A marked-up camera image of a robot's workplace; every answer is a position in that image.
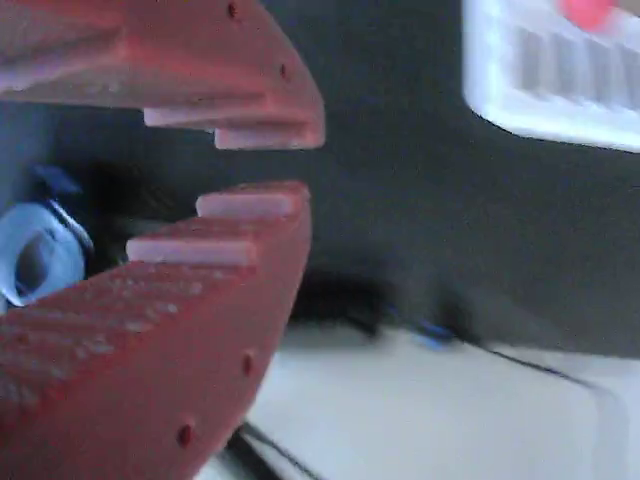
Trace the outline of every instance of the white plastic container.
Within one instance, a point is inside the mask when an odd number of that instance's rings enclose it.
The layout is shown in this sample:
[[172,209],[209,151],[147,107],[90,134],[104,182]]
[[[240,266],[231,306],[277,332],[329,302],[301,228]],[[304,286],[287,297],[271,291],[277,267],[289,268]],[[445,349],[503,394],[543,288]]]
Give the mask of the white plastic container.
[[556,0],[464,0],[464,95],[527,137],[640,151],[640,18],[616,9],[597,33]]

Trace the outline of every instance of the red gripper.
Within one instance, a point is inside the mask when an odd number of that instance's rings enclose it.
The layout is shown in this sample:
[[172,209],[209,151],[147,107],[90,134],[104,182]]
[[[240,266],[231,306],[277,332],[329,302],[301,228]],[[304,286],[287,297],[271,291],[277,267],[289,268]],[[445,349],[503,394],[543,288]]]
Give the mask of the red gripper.
[[0,99],[139,108],[220,148],[325,138],[313,78],[257,0],[0,0]]
[[311,240],[296,182],[203,196],[0,321],[0,478],[186,479],[255,398]]

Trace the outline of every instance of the red gripper jaw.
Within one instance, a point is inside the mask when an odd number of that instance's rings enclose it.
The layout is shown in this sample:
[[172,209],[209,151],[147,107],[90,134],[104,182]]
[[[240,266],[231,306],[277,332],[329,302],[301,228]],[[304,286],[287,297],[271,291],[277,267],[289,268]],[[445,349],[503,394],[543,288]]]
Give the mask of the red gripper jaw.
[[186,479],[255,398],[302,277],[307,189],[250,185],[0,319],[0,478]]

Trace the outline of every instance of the black cable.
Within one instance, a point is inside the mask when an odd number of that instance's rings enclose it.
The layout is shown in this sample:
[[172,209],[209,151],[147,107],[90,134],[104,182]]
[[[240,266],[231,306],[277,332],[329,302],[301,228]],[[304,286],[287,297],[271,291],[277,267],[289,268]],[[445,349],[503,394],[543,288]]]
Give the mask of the black cable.
[[242,470],[242,476],[253,480],[283,480],[278,472],[262,458],[251,443],[236,431],[225,447],[225,459],[236,469]]
[[311,480],[324,480],[319,474],[315,473],[311,468],[298,460],[295,455],[284,447],[278,445],[273,439],[269,438],[258,427],[245,422],[240,427],[240,433],[248,438],[252,438],[257,442],[260,442],[265,447],[270,448]]
[[626,455],[629,452],[629,419],[626,414],[626,407],[618,395],[593,382],[576,378],[551,367],[545,367],[492,350],[479,342],[465,343],[513,364],[559,378],[586,389],[594,398],[596,408],[599,411],[597,426],[599,435],[594,446],[594,478],[618,478],[621,480],[628,478]]

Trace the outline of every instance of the white tape roll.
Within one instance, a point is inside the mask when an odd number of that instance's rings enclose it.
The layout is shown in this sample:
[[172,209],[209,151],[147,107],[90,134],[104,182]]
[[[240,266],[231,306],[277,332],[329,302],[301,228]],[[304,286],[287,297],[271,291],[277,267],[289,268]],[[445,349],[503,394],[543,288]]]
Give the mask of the white tape roll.
[[[42,275],[20,285],[21,262]],[[84,278],[85,262],[76,237],[37,203],[18,204],[0,219],[0,291],[14,305],[28,305]]]

